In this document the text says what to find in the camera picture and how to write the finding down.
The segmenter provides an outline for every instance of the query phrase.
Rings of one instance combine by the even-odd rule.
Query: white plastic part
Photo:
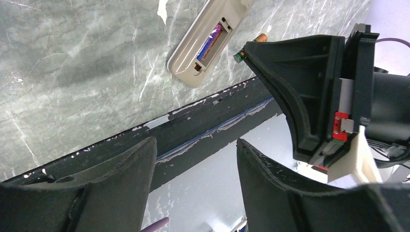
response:
[[[308,163],[298,161],[296,172],[309,179],[316,180],[321,183],[327,183],[327,175],[312,169],[312,165]]]
[[[340,178],[351,177],[356,184],[382,183],[374,162],[370,147],[365,137],[365,127],[360,126],[359,133],[351,142],[350,151],[328,169],[327,181],[330,183]]]
[[[212,70],[218,57],[239,24],[248,13],[255,0],[208,0],[198,17],[182,38],[181,43],[167,62],[172,75],[195,88],[204,76]],[[222,33],[207,49],[204,59],[198,60],[200,50],[206,44],[216,26],[220,24]]]

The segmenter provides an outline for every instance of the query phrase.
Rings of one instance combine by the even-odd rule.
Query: black plastic housing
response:
[[[304,177],[244,140],[237,164],[250,232],[410,231],[410,186],[340,189]]]
[[[356,24],[346,41],[343,54],[342,78],[354,80],[350,119],[354,120],[354,133],[359,126],[370,123],[373,100],[374,48],[378,33],[371,26]]]
[[[410,77],[375,72],[373,103],[366,137],[408,146],[410,139]]]
[[[246,64],[286,115],[296,160],[309,162],[322,142],[332,139],[344,41],[316,35],[244,47]]]
[[[55,182],[0,183],[0,231],[115,232],[141,229],[157,141]]]

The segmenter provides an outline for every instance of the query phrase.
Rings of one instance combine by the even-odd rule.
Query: battery compartment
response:
[[[197,87],[219,60],[217,57],[253,2],[254,0],[208,0],[168,60],[169,72],[189,86]],[[215,32],[216,39],[210,40]]]

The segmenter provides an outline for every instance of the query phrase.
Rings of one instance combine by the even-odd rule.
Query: red component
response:
[[[348,134],[340,130],[342,118],[349,119],[349,114],[343,112],[335,113],[335,120],[333,122],[333,138],[339,141],[346,142]]]
[[[320,168],[320,169],[322,169],[322,170],[324,170],[324,171],[328,171],[328,169],[327,169],[327,168],[322,167],[322,166],[315,166],[315,167]]]

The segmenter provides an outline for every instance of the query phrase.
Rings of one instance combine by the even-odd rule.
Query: black cable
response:
[[[383,151],[380,151],[379,149],[374,148],[374,147],[372,147],[372,149],[373,149],[375,152],[377,152],[379,155],[390,159],[390,158],[386,155],[386,153],[384,153]]]
[[[391,147],[391,145],[389,145],[387,143],[379,142],[379,141],[372,140],[372,139],[367,139],[367,143],[372,148],[380,148],[380,149],[383,149],[383,150],[387,150]]]
[[[403,166],[403,167],[405,167],[405,168],[407,168],[407,169],[410,169],[410,167],[407,166],[407,165],[405,165],[405,164],[402,164],[401,166]]]
[[[390,168],[395,165],[401,165],[409,160],[410,160],[410,145],[407,147],[407,150],[404,152],[404,154],[400,156],[389,158],[389,160],[374,159],[378,168]]]

